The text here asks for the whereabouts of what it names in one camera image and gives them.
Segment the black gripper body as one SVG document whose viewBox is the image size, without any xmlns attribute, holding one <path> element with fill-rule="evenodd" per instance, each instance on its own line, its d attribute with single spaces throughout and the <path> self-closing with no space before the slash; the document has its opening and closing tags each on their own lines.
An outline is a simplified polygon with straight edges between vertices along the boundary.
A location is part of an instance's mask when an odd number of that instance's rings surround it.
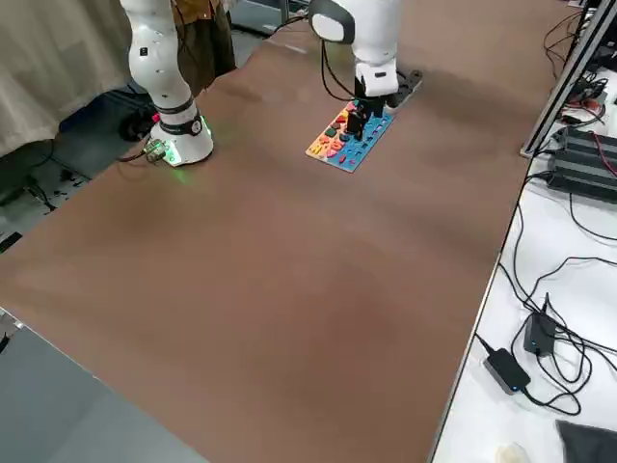
<svg viewBox="0 0 617 463">
<path fill-rule="evenodd" d="M 370 102 L 375 98 L 385 98 L 385 95 L 369 96 L 365 85 L 364 78 L 356 77 L 354 84 L 355 100 L 358 102 L 357 107 L 362 108 L 366 115 L 371 115 Z"/>
</svg>

